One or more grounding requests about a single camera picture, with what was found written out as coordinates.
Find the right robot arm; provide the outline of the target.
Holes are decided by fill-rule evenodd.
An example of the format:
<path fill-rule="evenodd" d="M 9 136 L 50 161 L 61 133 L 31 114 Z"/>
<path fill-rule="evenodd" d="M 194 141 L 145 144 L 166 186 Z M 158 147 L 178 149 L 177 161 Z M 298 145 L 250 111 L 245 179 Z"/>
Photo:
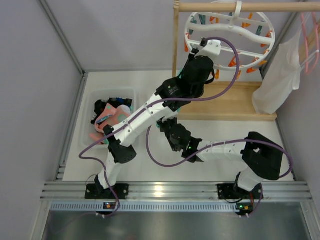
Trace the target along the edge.
<path fill-rule="evenodd" d="M 281 176 L 283 149 L 258 132 L 251 131 L 240 142 L 218 144 L 195 138 L 176 118 L 159 120 L 157 126 L 164 133 L 171 149 L 180 152 L 190 163 L 207 161 L 243 162 L 234 184 L 223 187 L 220 196 L 226 200 L 248 199 L 262 181 L 277 181 Z"/>

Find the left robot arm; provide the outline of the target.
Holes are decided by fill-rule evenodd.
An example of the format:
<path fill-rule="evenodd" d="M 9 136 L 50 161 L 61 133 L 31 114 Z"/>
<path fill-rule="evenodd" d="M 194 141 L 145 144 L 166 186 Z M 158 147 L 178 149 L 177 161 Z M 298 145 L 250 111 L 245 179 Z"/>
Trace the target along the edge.
<path fill-rule="evenodd" d="M 191 133 L 177 122 L 178 110 L 204 94 L 204 87 L 213 82 L 210 74 L 214 62 L 208 56 L 190 54 L 181 73 L 165 80 L 155 93 L 136 112 L 122 123 L 103 128 L 108 141 L 108 157 L 102 171 L 95 177 L 95 189 L 99 196 L 113 191 L 121 165 L 132 161 L 137 153 L 133 147 L 136 138 L 153 124 L 170 138 L 178 132 L 182 140 L 170 140 L 174 151 L 189 147 Z"/>

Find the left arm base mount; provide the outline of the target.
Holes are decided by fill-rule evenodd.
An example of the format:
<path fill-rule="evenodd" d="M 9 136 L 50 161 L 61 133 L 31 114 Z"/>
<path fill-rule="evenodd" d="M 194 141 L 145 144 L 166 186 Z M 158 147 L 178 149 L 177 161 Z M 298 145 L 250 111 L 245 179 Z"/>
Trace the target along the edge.
<path fill-rule="evenodd" d="M 125 200 L 129 194 L 129 186 L 130 185 L 126 183 L 117 183 L 115 186 L 112 187 L 112 189 L 120 200 Z M 109 188 L 102 189 L 101 191 L 99 191 L 95 184 L 88 184 L 86 186 L 84 198 L 88 200 L 116 199 L 115 195 Z"/>

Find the teal sock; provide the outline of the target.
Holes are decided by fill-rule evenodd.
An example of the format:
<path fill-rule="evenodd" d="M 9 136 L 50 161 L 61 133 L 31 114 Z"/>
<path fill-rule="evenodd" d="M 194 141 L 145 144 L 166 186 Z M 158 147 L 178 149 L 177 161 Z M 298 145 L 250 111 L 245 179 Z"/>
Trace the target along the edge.
<path fill-rule="evenodd" d="M 156 95 L 159 95 L 161 99 L 182 99 L 187 98 L 187 83 L 182 80 L 183 78 L 183 71 L 181 70 L 176 77 L 166 80 L 157 90 Z M 180 100 L 169 100 L 160 102 L 158 105 L 164 107 L 166 109 L 170 109 L 169 113 L 164 117 L 160 118 L 156 122 L 156 126 L 163 132 L 163 128 L 165 125 L 169 123 L 169 121 L 177 122 L 177 115 L 181 108 L 184 105 L 187 105 L 189 102 L 184 102 Z"/>

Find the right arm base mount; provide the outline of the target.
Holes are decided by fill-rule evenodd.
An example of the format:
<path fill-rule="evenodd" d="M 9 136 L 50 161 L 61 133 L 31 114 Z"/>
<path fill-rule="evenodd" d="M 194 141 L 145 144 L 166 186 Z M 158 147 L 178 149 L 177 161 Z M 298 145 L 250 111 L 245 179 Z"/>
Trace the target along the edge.
<path fill-rule="evenodd" d="M 233 183 L 217 184 L 217 193 L 219 200 L 237 200 L 238 197 L 234 192 Z"/>

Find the pink sock front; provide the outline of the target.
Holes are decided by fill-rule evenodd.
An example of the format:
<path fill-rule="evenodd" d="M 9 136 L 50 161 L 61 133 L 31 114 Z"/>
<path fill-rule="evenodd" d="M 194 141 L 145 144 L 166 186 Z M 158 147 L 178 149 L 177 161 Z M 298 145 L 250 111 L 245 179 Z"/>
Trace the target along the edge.
<path fill-rule="evenodd" d="M 89 137 L 90 137 L 90 139 L 91 139 L 92 141 L 96 142 L 96 141 L 104 138 L 105 135 L 104 135 L 103 133 L 97 132 L 97 133 L 90 133 L 90 134 L 89 134 Z M 108 145 L 108 144 L 109 144 L 108 139 L 105 139 L 105 140 L 103 140 L 103 141 L 101 141 L 101 142 L 99 143 L 99 145 Z"/>

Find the pink sock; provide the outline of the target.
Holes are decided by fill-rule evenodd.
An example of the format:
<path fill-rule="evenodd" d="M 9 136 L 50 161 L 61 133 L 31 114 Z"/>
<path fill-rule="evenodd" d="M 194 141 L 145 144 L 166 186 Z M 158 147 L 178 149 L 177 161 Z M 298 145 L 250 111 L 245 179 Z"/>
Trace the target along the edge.
<path fill-rule="evenodd" d="M 105 126 L 115 126 L 127 119 L 131 113 L 131 108 L 126 105 L 115 108 L 107 103 L 102 114 L 96 119 L 94 128 L 98 133 L 103 133 Z"/>
<path fill-rule="evenodd" d="M 97 133 L 90 133 L 90 134 L 89 134 L 89 137 L 90 137 L 90 139 L 91 139 L 92 141 L 96 142 L 96 141 L 104 138 L 105 135 L 104 135 L 103 133 L 97 132 Z M 108 139 L 105 139 L 105 140 L 103 140 L 103 141 L 101 141 L 101 142 L 99 143 L 99 145 L 108 145 L 108 144 L 109 144 Z"/>

